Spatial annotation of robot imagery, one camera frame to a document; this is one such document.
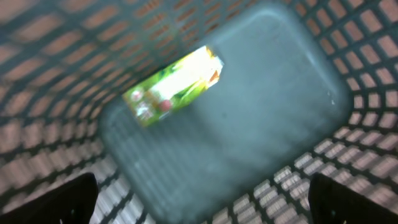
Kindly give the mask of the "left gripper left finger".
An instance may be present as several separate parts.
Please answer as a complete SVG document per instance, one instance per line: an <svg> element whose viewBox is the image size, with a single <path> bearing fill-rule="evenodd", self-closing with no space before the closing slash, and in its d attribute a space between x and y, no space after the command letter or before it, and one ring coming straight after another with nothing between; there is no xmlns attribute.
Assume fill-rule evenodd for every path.
<svg viewBox="0 0 398 224"><path fill-rule="evenodd" d="M1 215L1 224L89 224L99 189L93 173L84 173L46 194Z"/></svg>

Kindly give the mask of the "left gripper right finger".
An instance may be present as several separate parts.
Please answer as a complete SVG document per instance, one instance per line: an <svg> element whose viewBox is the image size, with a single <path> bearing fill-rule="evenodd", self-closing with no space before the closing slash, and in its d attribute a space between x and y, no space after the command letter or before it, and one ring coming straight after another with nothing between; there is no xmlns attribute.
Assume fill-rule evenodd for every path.
<svg viewBox="0 0 398 224"><path fill-rule="evenodd" d="M323 174L312 177L308 202L314 224L397 223L397 214Z"/></svg>

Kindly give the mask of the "green juice carton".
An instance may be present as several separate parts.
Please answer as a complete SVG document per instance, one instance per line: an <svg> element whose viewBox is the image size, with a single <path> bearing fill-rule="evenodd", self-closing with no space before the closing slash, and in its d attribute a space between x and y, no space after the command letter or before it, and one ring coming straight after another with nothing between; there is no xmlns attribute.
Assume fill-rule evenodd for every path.
<svg viewBox="0 0 398 224"><path fill-rule="evenodd" d="M139 82L123 99L142 126L188 106L220 80L223 61L204 45Z"/></svg>

